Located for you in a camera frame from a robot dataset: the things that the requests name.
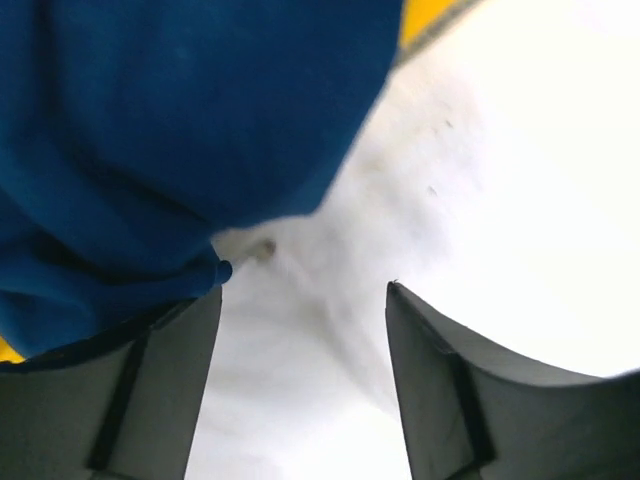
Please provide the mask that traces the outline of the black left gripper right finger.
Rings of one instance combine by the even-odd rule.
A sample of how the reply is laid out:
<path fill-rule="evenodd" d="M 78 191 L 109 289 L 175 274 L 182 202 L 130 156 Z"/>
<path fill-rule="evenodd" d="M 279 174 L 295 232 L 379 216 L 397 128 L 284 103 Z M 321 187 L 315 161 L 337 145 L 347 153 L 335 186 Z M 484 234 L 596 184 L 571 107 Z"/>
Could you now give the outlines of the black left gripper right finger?
<path fill-rule="evenodd" d="M 516 353 L 400 283 L 387 336 L 415 479 L 635 479 L 639 376 L 597 378 Z"/>

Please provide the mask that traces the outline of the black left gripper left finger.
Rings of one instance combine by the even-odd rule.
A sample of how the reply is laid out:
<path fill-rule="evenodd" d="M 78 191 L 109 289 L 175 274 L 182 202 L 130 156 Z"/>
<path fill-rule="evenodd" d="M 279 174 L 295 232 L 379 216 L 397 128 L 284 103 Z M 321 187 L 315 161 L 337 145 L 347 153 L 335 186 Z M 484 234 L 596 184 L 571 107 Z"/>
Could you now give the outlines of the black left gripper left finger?
<path fill-rule="evenodd" d="M 2 478 L 184 478 L 221 306 L 215 288 L 2 363 Z"/>

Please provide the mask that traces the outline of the white t shirt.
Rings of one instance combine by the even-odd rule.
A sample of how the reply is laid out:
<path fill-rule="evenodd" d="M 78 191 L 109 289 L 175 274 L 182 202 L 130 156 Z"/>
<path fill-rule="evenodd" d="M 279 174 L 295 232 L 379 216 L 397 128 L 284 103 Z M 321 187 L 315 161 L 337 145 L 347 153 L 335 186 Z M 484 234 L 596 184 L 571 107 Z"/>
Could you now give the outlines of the white t shirt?
<path fill-rule="evenodd" d="M 480 3 L 393 72 L 314 215 L 215 246 L 191 479 L 407 478 L 391 281 L 543 362 L 636 369 L 638 3 Z"/>

